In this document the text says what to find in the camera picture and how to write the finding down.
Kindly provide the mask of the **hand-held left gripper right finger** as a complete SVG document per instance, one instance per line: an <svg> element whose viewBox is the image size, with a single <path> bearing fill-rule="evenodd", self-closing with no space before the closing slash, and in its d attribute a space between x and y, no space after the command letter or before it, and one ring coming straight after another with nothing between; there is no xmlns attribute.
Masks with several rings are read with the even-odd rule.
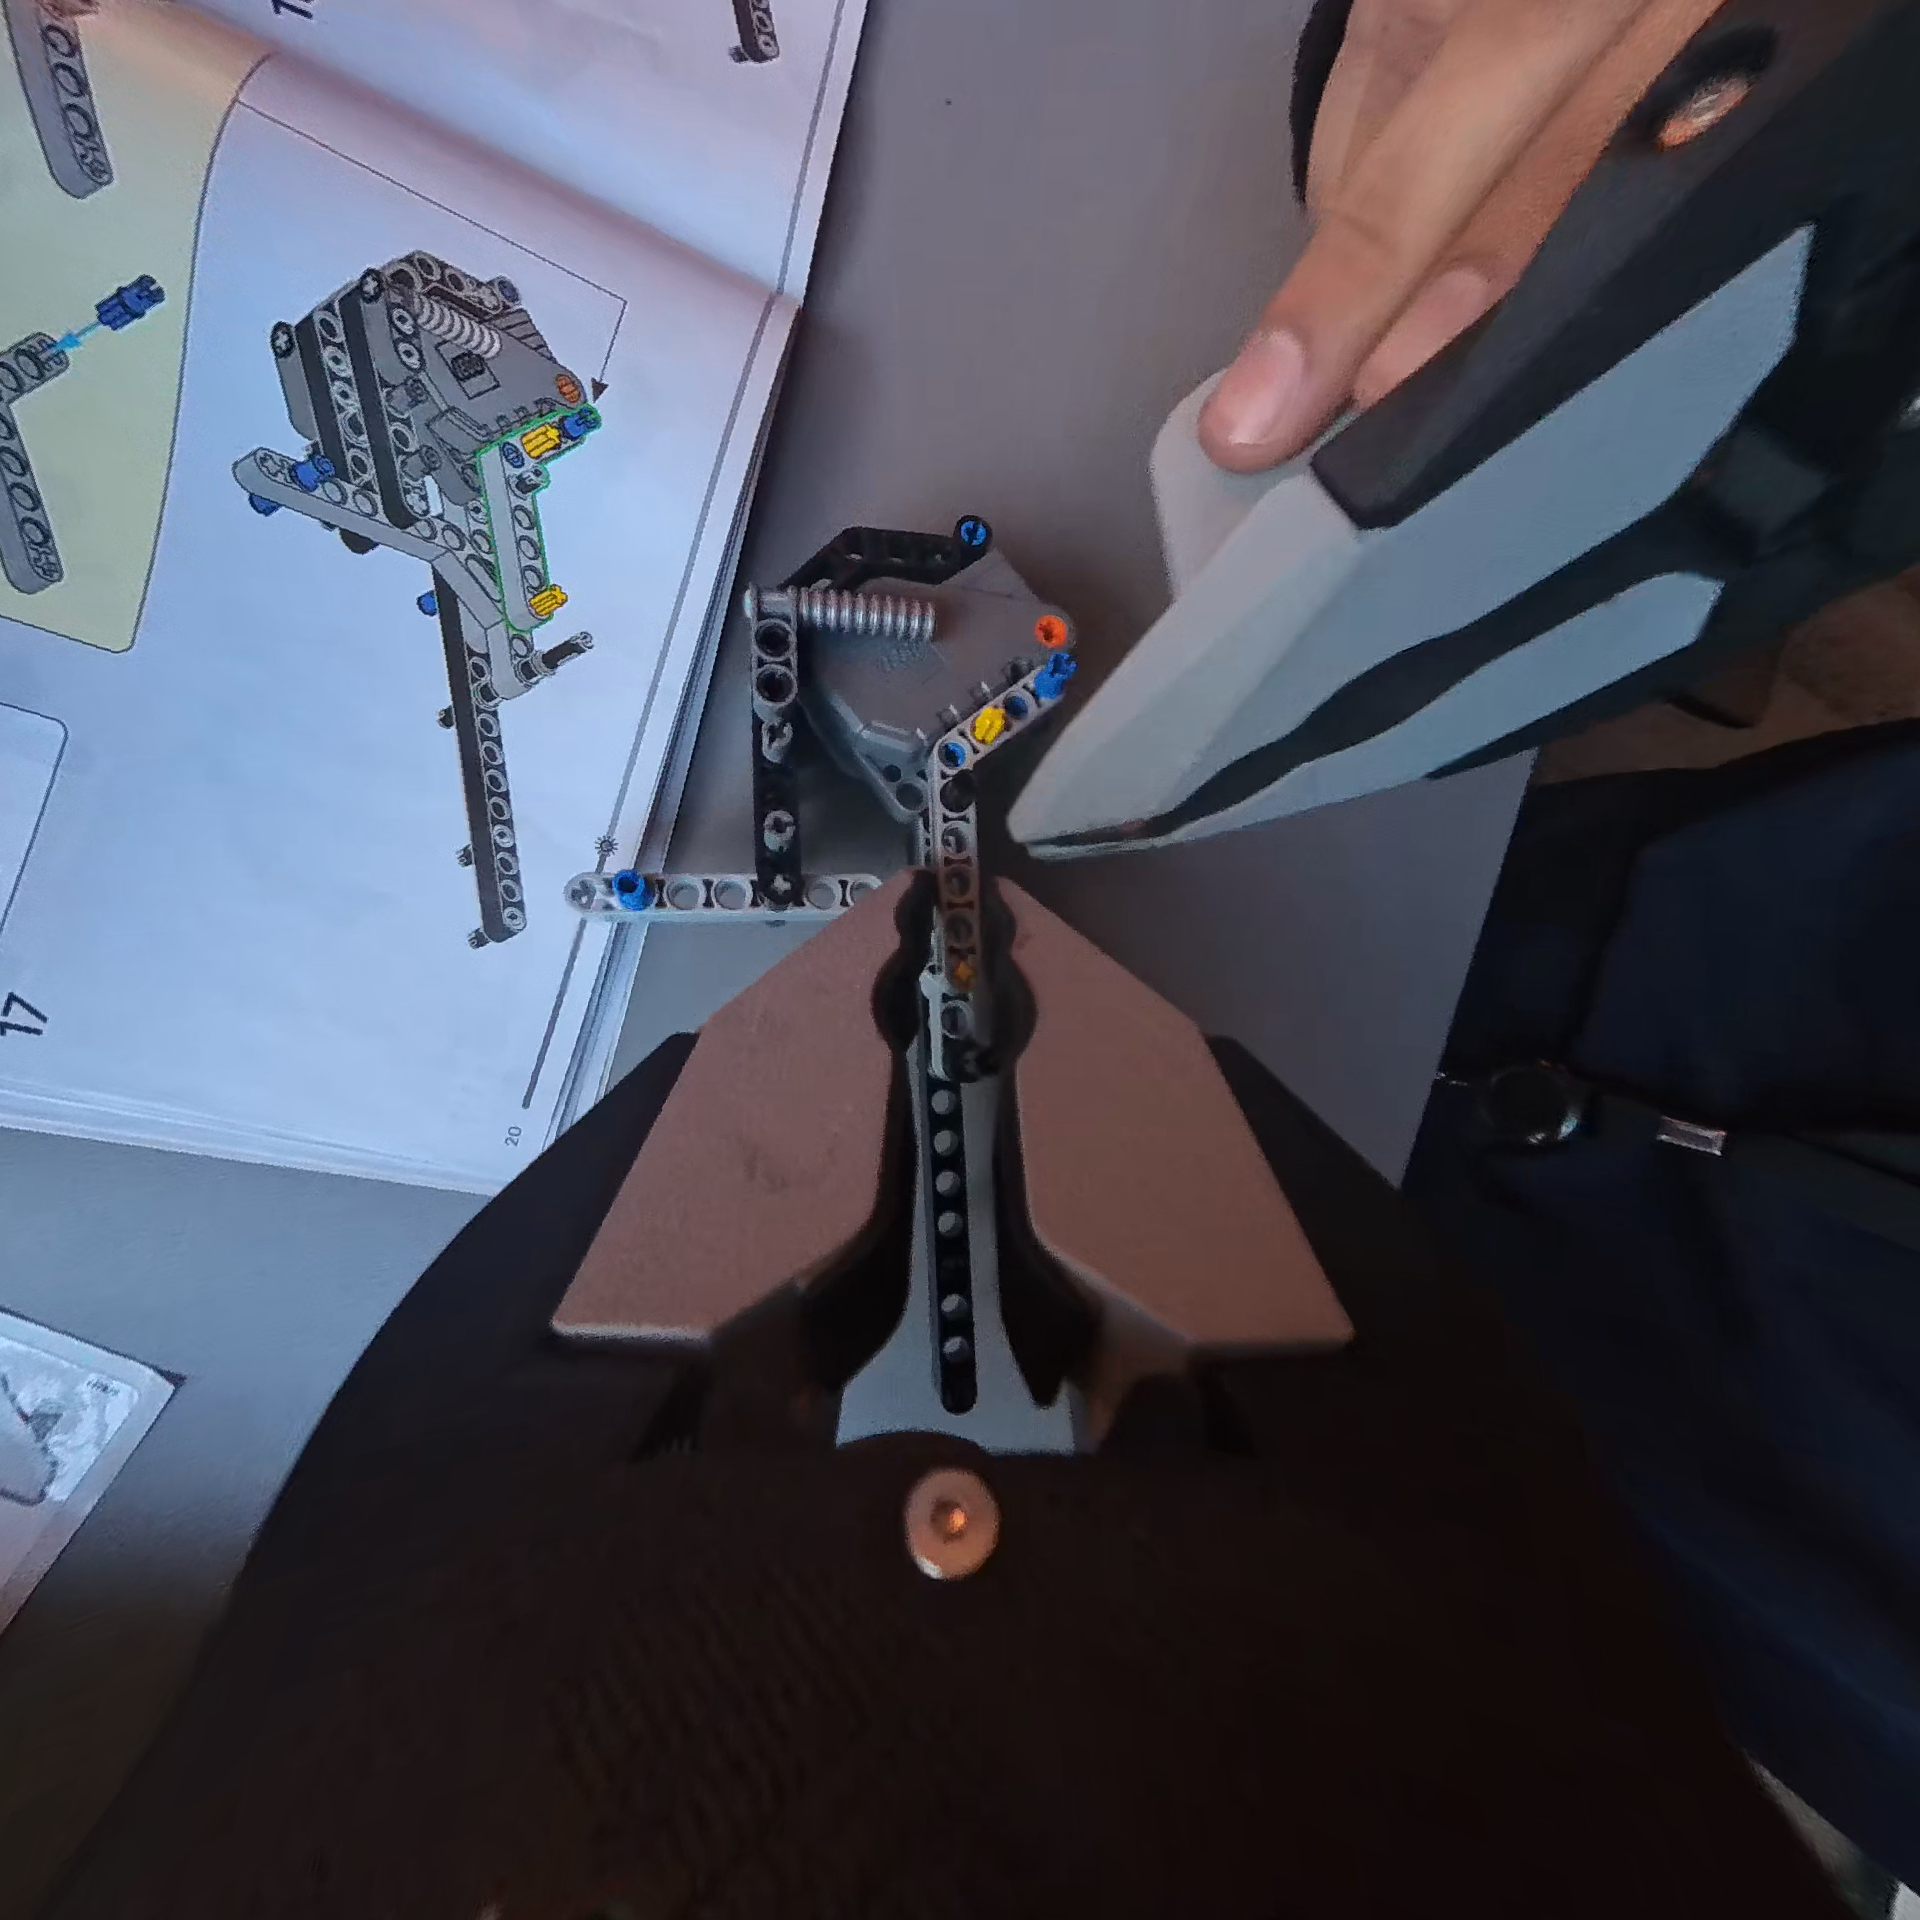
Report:
<svg viewBox="0 0 1920 1920"><path fill-rule="evenodd" d="M1332 1353L1328 1274L1200 1030L1014 883L1025 1208L1089 1353Z"/></svg>

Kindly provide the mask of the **grey black lego assembly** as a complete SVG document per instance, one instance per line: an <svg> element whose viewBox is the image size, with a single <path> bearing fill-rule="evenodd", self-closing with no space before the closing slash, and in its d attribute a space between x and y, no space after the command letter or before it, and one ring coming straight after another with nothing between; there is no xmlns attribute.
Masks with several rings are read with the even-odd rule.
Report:
<svg viewBox="0 0 1920 1920"><path fill-rule="evenodd" d="M952 534L850 526L778 585L742 592L752 633L750 874L586 872L564 898L586 921L666 929L732 920L808 929L878 890L864 874L802 870L795 737L810 737L912 833L933 897L917 1030L914 1288L929 1295L931 1382L946 1416L971 1414L981 1374L977 1297L996 1278L990 963L984 952L978 764L1048 722L1075 673L1069 618L993 553L968 514Z"/></svg>

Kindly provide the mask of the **person's right hand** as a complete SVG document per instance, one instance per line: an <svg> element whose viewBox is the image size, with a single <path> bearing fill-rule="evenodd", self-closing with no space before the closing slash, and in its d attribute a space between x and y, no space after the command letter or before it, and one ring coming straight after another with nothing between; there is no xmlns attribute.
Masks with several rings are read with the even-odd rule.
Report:
<svg viewBox="0 0 1920 1920"><path fill-rule="evenodd" d="M1197 423L1259 473L1364 409L1523 276L1714 2L1357 2L1313 126L1309 238Z"/></svg>

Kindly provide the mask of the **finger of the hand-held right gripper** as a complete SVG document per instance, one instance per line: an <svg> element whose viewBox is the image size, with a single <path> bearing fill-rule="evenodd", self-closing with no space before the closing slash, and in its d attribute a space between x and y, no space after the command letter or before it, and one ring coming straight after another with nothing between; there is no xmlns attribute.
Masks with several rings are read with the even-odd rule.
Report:
<svg viewBox="0 0 1920 1920"><path fill-rule="evenodd" d="M1594 694L1690 648L1722 585L1698 574L1635 583L1417 704L1387 732L1305 756L1297 737L1237 760L1221 783L1227 801L1193 796L1144 824L1036 843L1040 858L1091 858L1168 848L1389 791L1476 756L1505 756L1507 742Z"/></svg>
<svg viewBox="0 0 1920 1920"><path fill-rule="evenodd" d="M1305 458L1264 479L1214 468L1196 438L1214 386L1184 395L1152 446L1168 606L1026 780L1011 818L1025 848L1145 825L1193 796L1221 804L1235 762L1290 737L1305 756L1378 737L1662 574L1722 585L1700 636L1512 737L1505 756L1709 682L1792 622L1776 576L1817 526L1817 455L1788 376L1611 374L1374 531Z"/></svg>

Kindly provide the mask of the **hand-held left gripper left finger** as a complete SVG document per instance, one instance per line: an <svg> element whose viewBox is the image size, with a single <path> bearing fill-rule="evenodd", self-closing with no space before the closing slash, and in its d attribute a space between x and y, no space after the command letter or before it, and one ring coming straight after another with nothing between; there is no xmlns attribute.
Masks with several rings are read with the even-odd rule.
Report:
<svg viewBox="0 0 1920 1920"><path fill-rule="evenodd" d="M561 1337L715 1346L881 1224L904 1049L881 988L917 879L889 879L705 1022L554 1313Z"/></svg>

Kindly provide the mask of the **white sticker sheet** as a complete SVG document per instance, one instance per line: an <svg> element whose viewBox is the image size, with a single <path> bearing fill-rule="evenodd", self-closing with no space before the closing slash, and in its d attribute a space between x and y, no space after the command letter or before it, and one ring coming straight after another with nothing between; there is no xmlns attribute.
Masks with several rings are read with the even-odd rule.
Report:
<svg viewBox="0 0 1920 1920"><path fill-rule="evenodd" d="M156 1426L177 1379L3 1313L3 1628Z"/></svg>

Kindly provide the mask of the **open lego instruction booklet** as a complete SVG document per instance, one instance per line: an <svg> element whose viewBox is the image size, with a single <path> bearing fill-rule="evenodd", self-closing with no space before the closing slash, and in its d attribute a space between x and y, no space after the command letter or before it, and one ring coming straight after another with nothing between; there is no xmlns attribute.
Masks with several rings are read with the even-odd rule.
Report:
<svg viewBox="0 0 1920 1920"><path fill-rule="evenodd" d="M4 6L9 1130L490 1194L596 1098L867 15Z"/></svg>

